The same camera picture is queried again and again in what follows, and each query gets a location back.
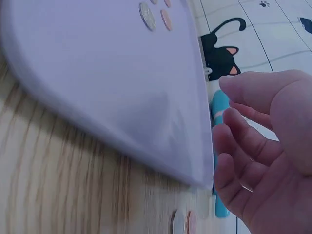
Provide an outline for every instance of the paw print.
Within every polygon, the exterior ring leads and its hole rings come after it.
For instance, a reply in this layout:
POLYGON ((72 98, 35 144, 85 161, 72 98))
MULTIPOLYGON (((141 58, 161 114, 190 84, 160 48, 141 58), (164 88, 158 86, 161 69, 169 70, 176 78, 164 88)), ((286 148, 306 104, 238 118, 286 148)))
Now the paw print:
POLYGON ((270 7, 270 4, 266 1, 261 1, 261 3, 259 5, 263 6, 263 7, 270 7))

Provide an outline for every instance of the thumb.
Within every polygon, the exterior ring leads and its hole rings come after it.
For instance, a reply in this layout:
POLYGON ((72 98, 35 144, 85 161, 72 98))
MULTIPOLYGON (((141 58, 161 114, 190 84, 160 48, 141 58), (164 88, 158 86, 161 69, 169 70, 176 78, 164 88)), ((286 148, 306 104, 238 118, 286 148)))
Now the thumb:
POLYGON ((300 71, 243 73, 222 78, 229 98, 270 114, 286 155, 304 175, 312 175, 312 77, 300 71))

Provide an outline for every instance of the human hand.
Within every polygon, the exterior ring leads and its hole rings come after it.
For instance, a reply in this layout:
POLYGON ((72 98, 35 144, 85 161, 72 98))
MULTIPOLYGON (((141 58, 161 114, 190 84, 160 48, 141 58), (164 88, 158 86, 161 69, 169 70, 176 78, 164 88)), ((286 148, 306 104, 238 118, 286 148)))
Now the human hand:
POLYGON ((312 77, 248 72, 221 78, 220 87, 232 107, 213 128, 214 183, 223 203, 252 234, 311 234, 312 77), (274 131, 279 142, 241 114, 274 131))

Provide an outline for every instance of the cat tail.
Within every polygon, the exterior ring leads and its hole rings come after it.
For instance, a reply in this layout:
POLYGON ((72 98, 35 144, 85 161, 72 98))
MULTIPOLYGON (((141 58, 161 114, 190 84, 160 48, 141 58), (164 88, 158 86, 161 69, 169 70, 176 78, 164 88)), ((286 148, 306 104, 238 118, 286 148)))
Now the cat tail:
POLYGON ((217 28, 215 28, 211 33, 216 33, 220 28, 222 28, 225 24, 232 22, 232 21, 238 21, 240 23, 239 30, 243 31, 246 28, 246 21, 243 18, 235 17, 232 19, 228 19, 224 21, 222 24, 220 24, 217 28))

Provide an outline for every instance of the silver coin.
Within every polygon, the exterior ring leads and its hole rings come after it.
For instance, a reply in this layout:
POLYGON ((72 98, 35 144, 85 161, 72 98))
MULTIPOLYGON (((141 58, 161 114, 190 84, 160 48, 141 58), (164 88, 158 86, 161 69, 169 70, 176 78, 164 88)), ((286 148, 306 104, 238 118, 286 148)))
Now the silver coin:
POLYGON ((146 3, 141 2, 139 4, 139 10, 146 27, 148 27, 149 30, 154 31, 156 29, 156 22, 151 9, 146 3))
POLYGON ((172 234, 184 234, 185 220, 182 211, 177 210, 172 220, 172 234))

